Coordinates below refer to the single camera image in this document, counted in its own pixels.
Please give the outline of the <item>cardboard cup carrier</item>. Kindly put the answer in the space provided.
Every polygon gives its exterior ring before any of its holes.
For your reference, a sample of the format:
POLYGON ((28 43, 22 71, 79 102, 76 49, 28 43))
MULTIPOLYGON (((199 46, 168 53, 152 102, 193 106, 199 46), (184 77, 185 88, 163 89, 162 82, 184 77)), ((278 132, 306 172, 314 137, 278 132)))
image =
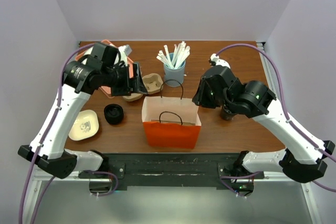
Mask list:
MULTIPOLYGON (((155 94, 160 91, 160 87, 163 84, 161 76, 157 73, 147 74, 142 78, 143 83, 148 91, 148 94, 155 94)), ((127 102, 133 102, 143 97, 143 94, 133 93, 129 96, 122 96, 127 102)))

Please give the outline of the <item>orange paper bag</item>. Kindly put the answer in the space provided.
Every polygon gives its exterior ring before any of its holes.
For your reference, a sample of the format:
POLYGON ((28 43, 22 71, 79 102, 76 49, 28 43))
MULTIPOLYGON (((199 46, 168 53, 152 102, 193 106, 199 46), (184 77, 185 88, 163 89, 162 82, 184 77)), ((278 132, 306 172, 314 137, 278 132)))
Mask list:
POLYGON ((147 143, 153 147, 193 149, 202 123, 190 98, 145 97, 141 119, 147 143))

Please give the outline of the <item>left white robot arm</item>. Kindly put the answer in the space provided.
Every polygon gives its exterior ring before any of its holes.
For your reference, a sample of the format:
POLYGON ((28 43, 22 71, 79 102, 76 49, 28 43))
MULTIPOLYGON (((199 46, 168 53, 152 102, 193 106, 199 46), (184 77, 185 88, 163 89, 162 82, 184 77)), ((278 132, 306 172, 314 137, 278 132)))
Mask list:
POLYGON ((105 86, 113 96, 147 94, 139 63, 128 61, 128 45, 115 47, 96 42, 86 47, 89 53, 79 61, 66 61, 57 96, 43 126, 30 144, 18 149, 19 156, 60 179, 82 170, 90 170, 97 178, 108 174, 107 158, 99 152, 65 149, 79 112, 96 90, 105 86))

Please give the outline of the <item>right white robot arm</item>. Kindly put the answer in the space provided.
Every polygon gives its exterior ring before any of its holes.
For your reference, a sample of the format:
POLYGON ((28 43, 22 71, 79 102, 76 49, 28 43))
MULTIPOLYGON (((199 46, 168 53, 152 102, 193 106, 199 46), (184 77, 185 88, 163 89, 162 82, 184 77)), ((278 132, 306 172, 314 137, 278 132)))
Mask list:
POLYGON ((281 102, 262 82, 241 83, 229 67, 213 66, 199 82, 193 103, 204 108, 224 107, 269 130, 285 146, 274 152, 242 151, 229 171, 239 178, 256 172, 282 172, 299 183, 325 175, 335 144, 312 136, 294 118, 285 115, 281 102))

